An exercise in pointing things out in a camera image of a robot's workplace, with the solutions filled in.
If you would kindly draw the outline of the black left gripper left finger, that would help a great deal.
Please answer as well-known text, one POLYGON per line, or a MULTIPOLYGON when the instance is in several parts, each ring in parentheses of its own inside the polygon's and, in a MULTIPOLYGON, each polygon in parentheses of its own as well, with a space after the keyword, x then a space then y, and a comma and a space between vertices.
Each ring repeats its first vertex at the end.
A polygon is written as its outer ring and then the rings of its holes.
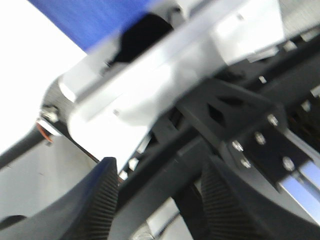
POLYGON ((69 192, 0 232, 2 240, 106 240, 118 200, 114 157, 105 157, 69 192))

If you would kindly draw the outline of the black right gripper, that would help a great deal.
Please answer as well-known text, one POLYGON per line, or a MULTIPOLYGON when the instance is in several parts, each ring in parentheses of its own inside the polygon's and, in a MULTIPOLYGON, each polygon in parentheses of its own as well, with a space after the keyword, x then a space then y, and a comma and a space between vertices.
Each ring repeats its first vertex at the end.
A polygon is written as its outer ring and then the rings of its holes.
POLYGON ((250 187, 320 228, 320 38, 302 35, 269 60, 204 80, 160 117, 120 184, 109 237, 127 240, 173 198, 195 240, 214 240, 204 212, 204 161, 220 159, 250 187))

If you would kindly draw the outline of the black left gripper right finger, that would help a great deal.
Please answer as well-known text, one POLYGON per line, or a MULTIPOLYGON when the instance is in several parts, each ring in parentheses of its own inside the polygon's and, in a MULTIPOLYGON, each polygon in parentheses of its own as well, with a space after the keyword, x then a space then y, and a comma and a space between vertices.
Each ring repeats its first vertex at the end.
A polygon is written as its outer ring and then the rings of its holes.
POLYGON ((205 160, 203 209, 214 240, 318 240, 320 228, 258 193, 220 159, 205 160))

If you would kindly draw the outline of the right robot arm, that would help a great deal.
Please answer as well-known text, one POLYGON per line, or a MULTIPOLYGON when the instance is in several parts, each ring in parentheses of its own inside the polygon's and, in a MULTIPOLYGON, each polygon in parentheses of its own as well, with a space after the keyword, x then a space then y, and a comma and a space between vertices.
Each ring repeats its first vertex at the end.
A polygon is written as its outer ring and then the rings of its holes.
POLYGON ((3 240, 317 240, 320 3, 152 7, 40 117, 96 165, 3 240))

